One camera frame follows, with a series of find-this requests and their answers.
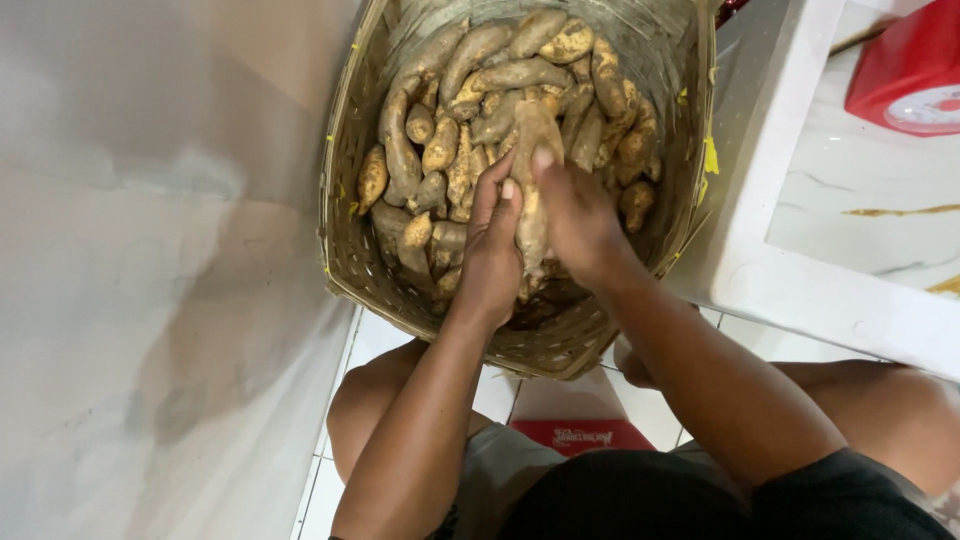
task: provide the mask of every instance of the white tile floor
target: white tile floor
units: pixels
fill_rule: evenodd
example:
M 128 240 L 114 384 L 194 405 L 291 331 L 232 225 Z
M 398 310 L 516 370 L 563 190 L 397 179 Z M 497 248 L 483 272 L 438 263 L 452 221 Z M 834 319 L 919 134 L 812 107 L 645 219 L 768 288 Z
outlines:
M 766 327 L 717 311 L 701 309 L 720 331 L 768 361 L 833 361 L 868 357 L 787 331 Z M 354 316 L 356 330 L 344 352 L 336 384 L 343 374 L 363 365 L 410 338 L 385 320 L 365 310 Z M 614 356 L 629 351 L 618 341 L 603 359 L 603 368 L 574 382 L 524 380 L 485 366 L 473 408 L 496 422 L 514 419 L 629 419 L 661 451 L 689 442 L 692 437 L 670 411 L 660 392 L 633 388 L 613 365 Z M 291 540 L 326 540 L 344 485 L 337 476 L 333 454 L 322 430 L 314 462 L 303 491 Z

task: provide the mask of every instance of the white wall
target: white wall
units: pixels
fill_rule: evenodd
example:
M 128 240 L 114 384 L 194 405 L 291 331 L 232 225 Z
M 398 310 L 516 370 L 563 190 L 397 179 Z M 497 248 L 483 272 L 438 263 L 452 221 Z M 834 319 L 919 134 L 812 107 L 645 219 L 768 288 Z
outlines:
M 353 310 L 315 163 L 358 3 L 0 4 L 0 538 L 289 535 Z

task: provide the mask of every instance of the fingernail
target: fingernail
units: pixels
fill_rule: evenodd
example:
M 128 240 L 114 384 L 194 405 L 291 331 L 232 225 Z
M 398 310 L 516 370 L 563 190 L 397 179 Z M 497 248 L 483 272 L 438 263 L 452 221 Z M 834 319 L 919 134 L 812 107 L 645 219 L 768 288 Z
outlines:
M 557 159 L 553 156 L 553 151 L 546 146 L 538 144 L 537 148 L 534 148 L 533 165 L 535 170 L 546 170 L 556 160 Z
M 510 200 L 514 198 L 514 190 L 516 189 L 516 182 L 514 179 L 508 178 L 503 181 L 503 186 L 500 187 L 500 198 L 505 200 Z

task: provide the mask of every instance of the yellow tape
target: yellow tape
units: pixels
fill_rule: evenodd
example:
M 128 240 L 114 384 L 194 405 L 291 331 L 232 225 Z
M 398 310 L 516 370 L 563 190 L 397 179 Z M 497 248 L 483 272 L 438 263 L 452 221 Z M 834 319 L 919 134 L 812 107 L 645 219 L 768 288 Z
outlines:
M 709 185 L 710 182 L 707 181 L 707 175 L 704 175 L 704 182 L 700 185 L 700 195 L 697 196 L 698 207 L 704 203 L 704 197 L 707 196 L 707 187 Z
M 713 143 L 713 137 L 705 138 L 704 142 L 707 144 L 707 172 L 720 174 L 720 161 L 717 160 L 717 147 Z

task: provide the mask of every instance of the black shirt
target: black shirt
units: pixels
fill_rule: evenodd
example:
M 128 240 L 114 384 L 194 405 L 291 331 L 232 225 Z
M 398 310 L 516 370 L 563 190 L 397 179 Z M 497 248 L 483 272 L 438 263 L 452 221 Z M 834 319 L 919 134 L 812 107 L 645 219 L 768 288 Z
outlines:
M 953 540 L 850 450 L 760 486 L 749 512 L 680 457 L 583 454 L 540 479 L 498 538 Z

